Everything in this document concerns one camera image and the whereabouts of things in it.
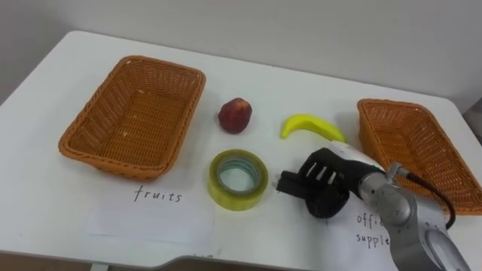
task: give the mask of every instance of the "yellow banana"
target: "yellow banana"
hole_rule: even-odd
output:
[[[345,142],[345,136],[335,125],[310,114],[295,114],[286,119],[281,131],[281,138],[287,138],[292,131],[297,129],[307,129],[329,140]]]

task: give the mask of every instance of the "robotic arm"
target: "robotic arm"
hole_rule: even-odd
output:
[[[380,214],[400,271],[470,270],[448,236],[438,202],[397,186],[392,181],[396,175],[432,187],[397,163],[386,174],[376,166],[345,160],[323,148],[310,155],[298,174],[284,171],[277,190],[305,199],[310,213],[318,218],[337,214],[351,191]],[[453,215],[447,227],[455,221],[453,207],[449,207]]]

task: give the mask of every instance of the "tape roll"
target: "tape roll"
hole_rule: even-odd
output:
[[[209,166],[209,195],[221,207],[231,211],[252,208],[261,199],[267,185],[266,166],[249,151],[223,151]]]

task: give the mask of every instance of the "white table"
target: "white table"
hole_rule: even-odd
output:
[[[296,170],[310,152],[327,144],[310,132],[281,140],[279,129],[286,117],[317,114],[338,125],[348,142],[358,145],[355,104],[361,98],[380,97],[417,102],[431,110],[482,180],[482,148],[446,99],[71,32],[0,107],[0,251],[147,268],[182,257],[212,257],[262,266],[328,269],[330,259],[336,258],[337,243],[326,241],[316,220],[300,218],[297,199],[275,193],[272,186],[251,211],[234,214],[217,208],[207,246],[85,233],[86,217],[99,196],[121,180],[61,156],[57,142],[115,63],[133,54],[205,72],[205,92],[191,124],[199,132],[188,134],[180,156],[190,155],[200,168],[224,149],[246,148],[267,164],[270,181],[275,181],[283,169]],[[236,96],[250,101],[254,113],[243,134],[228,135],[217,127],[213,108]],[[458,217],[450,230],[473,270],[482,266],[480,229],[482,217]]]

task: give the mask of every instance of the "black cable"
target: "black cable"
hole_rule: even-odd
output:
[[[449,218],[449,221],[445,224],[445,227],[447,228],[447,230],[450,229],[450,227],[452,227],[453,223],[455,222],[455,216],[456,216],[455,208],[453,207],[453,204],[450,201],[450,199],[448,199],[445,195],[443,195],[442,192],[440,192],[433,185],[423,180],[421,177],[413,174],[412,172],[409,172],[407,174],[407,179],[418,184],[421,187],[424,187],[425,189],[430,190],[432,193],[434,193],[439,198],[441,198],[445,202],[445,204],[447,204],[447,207],[449,208],[449,211],[450,211],[450,218]]]

